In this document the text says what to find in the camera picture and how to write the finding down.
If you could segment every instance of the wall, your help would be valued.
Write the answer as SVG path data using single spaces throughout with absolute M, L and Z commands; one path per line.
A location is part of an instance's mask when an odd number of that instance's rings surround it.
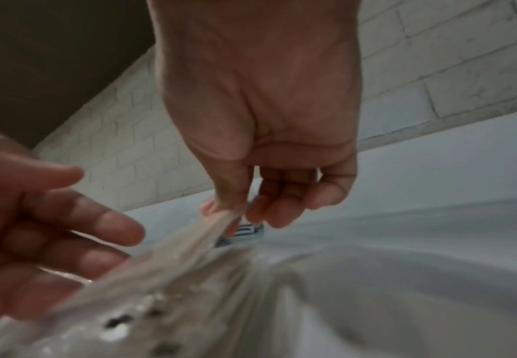
M 365 150 L 517 111 L 517 0 L 365 0 Z M 211 188 L 162 107 L 153 52 L 40 143 L 122 211 Z

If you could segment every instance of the clear plastic bag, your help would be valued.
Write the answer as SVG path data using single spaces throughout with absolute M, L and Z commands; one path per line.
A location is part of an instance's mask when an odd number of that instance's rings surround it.
M 0 358 L 517 357 L 517 272 L 278 237 L 213 249 L 222 213 L 0 333 Z

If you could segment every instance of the ceiling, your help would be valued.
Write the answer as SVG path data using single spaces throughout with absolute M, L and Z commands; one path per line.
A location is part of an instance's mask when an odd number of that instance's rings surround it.
M 153 43 L 144 0 L 0 0 L 0 131 L 33 147 Z

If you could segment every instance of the painted brick wall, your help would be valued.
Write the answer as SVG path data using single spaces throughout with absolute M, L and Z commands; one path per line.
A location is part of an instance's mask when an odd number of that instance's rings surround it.
M 517 0 L 365 0 L 359 149 L 517 111 Z M 211 188 L 162 106 L 153 50 L 35 152 L 122 211 Z

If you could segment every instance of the hand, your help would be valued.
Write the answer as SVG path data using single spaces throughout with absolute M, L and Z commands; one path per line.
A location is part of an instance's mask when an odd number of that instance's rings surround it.
M 0 135 L 0 318 L 36 318 L 80 287 L 39 267 L 94 279 L 127 259 L 70 230 L 119 245 L 142 240 L 135 221 L 64 189 L 82 176 Z
M 280 228 L 343 201 L 356 177 L 359 0 L 149 0 L 157 78 L 215 185 L 202 212 L 242 205 Z M 322 177 L 318 180 L 318 170 Z

